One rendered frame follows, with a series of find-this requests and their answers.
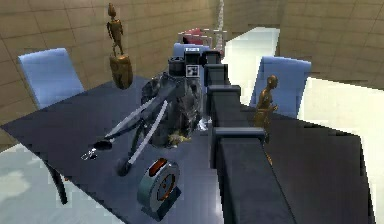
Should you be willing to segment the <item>grey round orange-faced clock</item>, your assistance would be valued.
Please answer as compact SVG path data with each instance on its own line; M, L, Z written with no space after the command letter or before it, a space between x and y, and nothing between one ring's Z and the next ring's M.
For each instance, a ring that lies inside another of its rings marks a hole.
M142 205L142 211L156 221L161 221L181 191L177 187L180 169L176 162L159 158L142 177L137 200Z

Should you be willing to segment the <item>small silver object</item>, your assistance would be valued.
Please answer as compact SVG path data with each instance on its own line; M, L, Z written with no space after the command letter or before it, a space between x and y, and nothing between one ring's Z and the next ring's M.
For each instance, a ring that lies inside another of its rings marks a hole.
M81 156L81 159L82 160L89 160L89 159L95 159L97 157L97 155L95 154L96 152L96 149L95 148L92 148L91 150L89 150L87 153L83 154Z

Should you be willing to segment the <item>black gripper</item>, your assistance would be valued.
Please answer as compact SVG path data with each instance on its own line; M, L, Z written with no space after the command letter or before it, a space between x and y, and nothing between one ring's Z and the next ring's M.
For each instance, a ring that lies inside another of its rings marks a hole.
M186 76L185 76L185 60L183 57L170 57L168 59L168 70L158 74L155 77L157 81L157 90L155 100L162 102L164 100L174 100L186 95ZM154 98L148 100L141 105L130 115L125 117L120 123L118 123L103 139L94 144L95 150L110 150L112 148L112 142L115 138L135 129L142 121L142 112L152 104ZM125 176L128 174L131 166L135 163L152 135L156 131L160 121L167 109L168 102L164 101L161 110L153 123L148 134L143 139L142 143L135 150L132 156L128 159L123 158L119 161L116 167L116 172L119 176Z

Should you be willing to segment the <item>small gold person statue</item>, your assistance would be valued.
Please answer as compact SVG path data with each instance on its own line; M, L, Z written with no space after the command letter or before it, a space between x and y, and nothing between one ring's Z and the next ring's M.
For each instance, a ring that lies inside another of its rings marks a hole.
M277 105L273 105L272 97L272 90L277 85L278 78L275 75L270 75L267 78L266 87L260 92L259 101L256 105L254 126L265 130L265 143L269 142L270 114L278 109Z

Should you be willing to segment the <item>tall gold figure statue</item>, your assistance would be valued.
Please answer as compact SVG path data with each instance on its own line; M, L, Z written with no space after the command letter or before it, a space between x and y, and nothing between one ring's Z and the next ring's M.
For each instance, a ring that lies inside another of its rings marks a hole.
M107 32L112 43L112 54L109 56L112 78L119 89L128 89L133 82L131 60L124 54L122 46L123 26L116 18L116 10L112 3L108 4L110 20L106 24Z

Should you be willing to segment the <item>dark grey shiny lumpy object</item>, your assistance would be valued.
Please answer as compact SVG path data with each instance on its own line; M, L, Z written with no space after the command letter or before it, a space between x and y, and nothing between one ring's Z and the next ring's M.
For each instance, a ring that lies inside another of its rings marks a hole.
M154 147L169 148L189 141L201 118L202 90L198 78L160 73L142 88L141 103L146 103L173 86L176 89L166 98L167 109L149 140Z

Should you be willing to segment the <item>dark blue dining table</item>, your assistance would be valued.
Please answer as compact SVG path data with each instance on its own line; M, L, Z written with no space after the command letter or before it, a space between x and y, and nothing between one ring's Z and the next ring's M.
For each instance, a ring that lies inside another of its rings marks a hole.
M139 106L145 82L137 77L126 91L106 83L3 128L125 224L225 224L206 133L195 133L176 149L146 147L125 177L114 168L128 153L131 135L95 160L81 160ZM358 136L274 114L264 150L297 224L376 224ZM156 221L142 211L137 190L148 167L162 157L179 164L181 194Z

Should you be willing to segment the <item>white thin post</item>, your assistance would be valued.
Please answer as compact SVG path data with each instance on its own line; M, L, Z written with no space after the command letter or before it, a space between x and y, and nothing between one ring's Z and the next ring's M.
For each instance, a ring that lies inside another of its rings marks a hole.
M218 50L223 50L223 26L224 26L224 0L219 0L218 16L217 16L217 33L216 33L216 46Z

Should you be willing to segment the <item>blue chair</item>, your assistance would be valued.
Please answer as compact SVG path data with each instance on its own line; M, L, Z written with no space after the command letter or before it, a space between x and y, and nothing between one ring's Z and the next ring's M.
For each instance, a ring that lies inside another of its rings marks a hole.
M278 105L277 113L296 118L310 73L311 63L308 61L264 56L260 61L249 106L257 105L259 95L267 85L267 78L275 75L278 86L272 91L272 96L273 102Z
M175 43L172 58L181 76L198 78L204 84L204 66L207 64L208 46L197 44Z
M18 61L39 109L84 91L65 48L21 55Z

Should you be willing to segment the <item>red white-framed chair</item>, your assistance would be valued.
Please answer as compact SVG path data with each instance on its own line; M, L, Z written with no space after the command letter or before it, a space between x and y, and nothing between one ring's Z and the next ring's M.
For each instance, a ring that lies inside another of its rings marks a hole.
M221 49L225 46L227 32L217 29L193 28L179 32L177 40L181 44L197 44Z

